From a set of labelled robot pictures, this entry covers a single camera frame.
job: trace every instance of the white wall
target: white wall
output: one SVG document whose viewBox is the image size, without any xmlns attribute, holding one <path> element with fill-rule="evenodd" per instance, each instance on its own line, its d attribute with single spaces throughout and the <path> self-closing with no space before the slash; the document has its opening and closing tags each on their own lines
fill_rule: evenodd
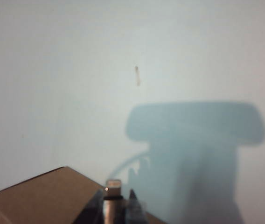
<svg viewBox="0 0 265 224">
<path fill-rule="evenodd" d="M 103 184 L 150 148 L 131 111 L 168 102 L 243 102 L 265 127 L 265 0 L 0 1 L 0 190 L 63 165 Z M 265 134 L 236 165 L 241 217 L 264 224 Z"/>
</svg>

